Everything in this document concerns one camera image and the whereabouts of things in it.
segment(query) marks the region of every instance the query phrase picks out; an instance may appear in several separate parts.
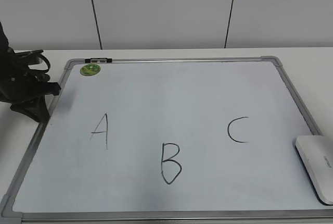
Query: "black object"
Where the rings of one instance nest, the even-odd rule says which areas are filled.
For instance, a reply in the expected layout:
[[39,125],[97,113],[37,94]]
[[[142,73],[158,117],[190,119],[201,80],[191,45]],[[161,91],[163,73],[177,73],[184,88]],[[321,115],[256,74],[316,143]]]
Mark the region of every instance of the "black object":
[[[50,62],[42,55],[43,50],[15,53],[8,46],[0,22],[0,102],[11,103],[10,109],[24,114],[37,122],[47,122],[49,112],[45,95],[59,95],[57,82],[48,82],[46,74]],[[29,65],[47,65],[45,70],[30,69]]]

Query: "table surface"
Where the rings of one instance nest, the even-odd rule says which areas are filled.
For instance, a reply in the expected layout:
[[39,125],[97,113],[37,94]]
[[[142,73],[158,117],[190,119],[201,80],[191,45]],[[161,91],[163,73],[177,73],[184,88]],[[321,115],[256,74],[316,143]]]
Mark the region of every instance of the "table surface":
[[[240,48],[240,49],[152,49],[114,51],[45,51],[51,62],[51,81],[58,81],[69,59],[124,58],[214,58],[273,55],[280,59],[323,135],[333,138],[333,48]],[[15,171],[37,127],[26,116],[12,112],[0,103],[0,197],[6,193]]]

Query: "black marker writing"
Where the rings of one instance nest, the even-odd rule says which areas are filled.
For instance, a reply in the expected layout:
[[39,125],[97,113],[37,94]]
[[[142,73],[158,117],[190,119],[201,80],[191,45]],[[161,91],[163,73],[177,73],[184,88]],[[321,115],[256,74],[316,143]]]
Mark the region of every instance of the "black marker writing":
[[[174,154],[173,156],[169,157],[168,159],[164,159],[164,147],[167,145],[174,145],[178,148],[176,154]],[[182,165],[179,164],[179,162],[173,160],[172,158],[175,157],[176,155],[179,154],[179,152],[181,151],[180,147],[175,144],[175,143],[162,143],[162,158],[161,158],[161,174],[163,177],[163,180],[166,182],[166,184],[170,185],[172,182],[174,182],[174,180],[181,174],[182,172]],[[166,178],[164,177],[164,173],[163,173],[163,163],[167,163],[167,162],[172,162],[175,163],[179,166],[179,172],[176,174],[176,176],[171,180],[171,181],[167,181]]]
[[[96,131],[97,128],[98,128],[98,126],[100,125],[100,123],[103,121],[103,119],[105,119],[105,121],[106,121],[106,131]],[[102,119],[101,119],[101,120],[99,121],[99,123],[97,124],[95,130],[94,130],[93,132],[91,132],[92,136],[90,136],[90,140],[92,140],[94,134],[105,133],[105,134],[106,134],[106,138],[105,138],[105,139],[106,139],[106,140],[105,140],[105,142],[106,142],[106,149],[108,149],[108,132],[109,132],[108,114],[105,113],[105,114],[103,115]]]
[[243,117],[236,118],[236,119],[232,120],[232,121],[228,124],[228,135],[229,135],[230,139],[233,140],[233,141],[235,141],[235,142],[239,142],[239,143],[247,143],[247,142],[237,141],[237,140],[235,140],[235,139],[230,135],[230,125],[231,125],[231,123],[233,123],[234,121],[240,120],[240,119],[244,119],[244,118],[248,118],[248,117],[247,117],[247,116],[243,116]]

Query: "green magnet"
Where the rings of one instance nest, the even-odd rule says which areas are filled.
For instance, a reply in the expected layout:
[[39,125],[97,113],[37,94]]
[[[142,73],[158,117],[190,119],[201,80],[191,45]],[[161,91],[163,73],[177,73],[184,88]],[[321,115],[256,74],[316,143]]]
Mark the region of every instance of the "green magnet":
[[94,76],[100,72],[100,66],[97,64],[88,64],[80,69],[80,74],[86,77]]

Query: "white device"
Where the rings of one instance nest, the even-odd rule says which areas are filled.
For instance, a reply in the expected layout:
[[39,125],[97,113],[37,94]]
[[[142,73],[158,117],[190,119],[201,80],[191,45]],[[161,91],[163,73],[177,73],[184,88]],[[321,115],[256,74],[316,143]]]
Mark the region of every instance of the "white device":
[[321,135],[303,135],[297,137],[296,148],[319,199],[333,205],[333,142]]

